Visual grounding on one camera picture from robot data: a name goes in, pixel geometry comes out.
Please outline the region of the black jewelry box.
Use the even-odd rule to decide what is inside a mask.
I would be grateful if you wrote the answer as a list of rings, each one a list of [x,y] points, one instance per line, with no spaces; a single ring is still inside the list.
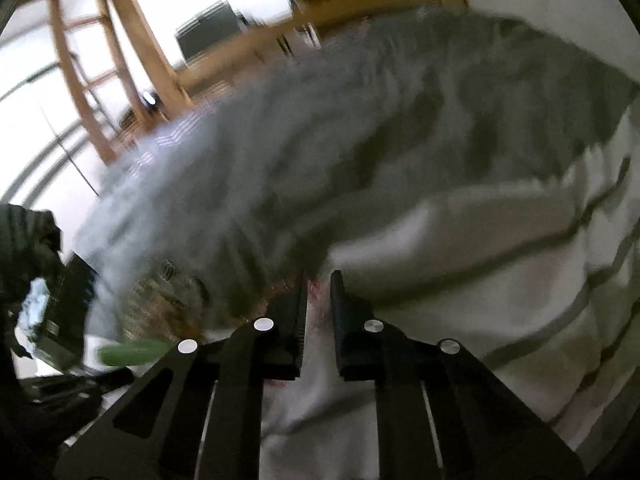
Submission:
[[[59,372],[81,366],[86,317],[96,296],[94,286],[96,271],[72,252],[35,332],[35,357]]]

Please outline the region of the green jade bangle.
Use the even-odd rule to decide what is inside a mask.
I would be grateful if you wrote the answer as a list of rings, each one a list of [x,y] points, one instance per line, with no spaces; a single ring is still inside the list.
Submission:
[[[130,340],[103,346],[96,350],[96,357],[105,366],[139,366],[157,361],[171,348],[171,344],[161,339]]]

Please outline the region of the gold red jewelry pile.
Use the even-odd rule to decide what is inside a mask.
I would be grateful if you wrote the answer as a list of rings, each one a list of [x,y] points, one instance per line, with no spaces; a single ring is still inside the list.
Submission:
[[[132,286],[122,331],[127,340],[200,341],[207,303],[203,282],[164,260]]]

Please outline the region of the grey white striped duvet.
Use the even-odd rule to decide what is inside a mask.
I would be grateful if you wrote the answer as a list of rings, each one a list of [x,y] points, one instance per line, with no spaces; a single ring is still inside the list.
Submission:
[[[266,479],[378,474],[373,392],[335,368],[335,270],[408,336],[460,341],[593,469],[639,405],[639,85],[521,21],[383,16],[144,138],[76,248],[102,341],[164,262],[203,283],[209,335],[309,275]]]

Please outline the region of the black computer monitor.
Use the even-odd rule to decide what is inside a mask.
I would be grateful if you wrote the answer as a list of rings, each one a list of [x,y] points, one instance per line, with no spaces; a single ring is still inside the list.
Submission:
[[[203,54],[219,41],[242,32],[246,19],[228,2],[216,3],[184,23],[175,37],[186,62]]]

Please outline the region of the wooden bunk bed frame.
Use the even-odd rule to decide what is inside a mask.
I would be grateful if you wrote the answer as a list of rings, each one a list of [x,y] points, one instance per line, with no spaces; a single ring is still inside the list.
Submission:
[[[415,4],[458,8],[468,0],[22,0],[32,2],[48,8],[67,88],[109,162],[220,84],[253,77],[383,13]],[[220,2],[244,16],[242,32],[186,62],[176,31]]]

